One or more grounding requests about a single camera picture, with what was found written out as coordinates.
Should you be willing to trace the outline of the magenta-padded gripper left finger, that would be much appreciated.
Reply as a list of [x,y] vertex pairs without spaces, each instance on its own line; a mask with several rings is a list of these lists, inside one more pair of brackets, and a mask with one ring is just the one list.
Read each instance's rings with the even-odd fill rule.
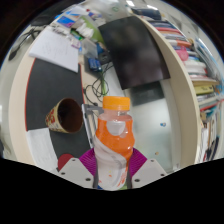
[[59,175],[84,188],[98,188],[98,170],[94,149],[75,158],[71,154],[63,154],[58,159]]

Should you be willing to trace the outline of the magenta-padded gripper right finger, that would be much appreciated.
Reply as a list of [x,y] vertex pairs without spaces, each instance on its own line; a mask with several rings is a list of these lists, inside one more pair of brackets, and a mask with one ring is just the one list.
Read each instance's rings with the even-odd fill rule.
[[128,166],[128,189],[143,187],[166,175],[166,171],[155,159],[147,159],[140,151],[133,149]]

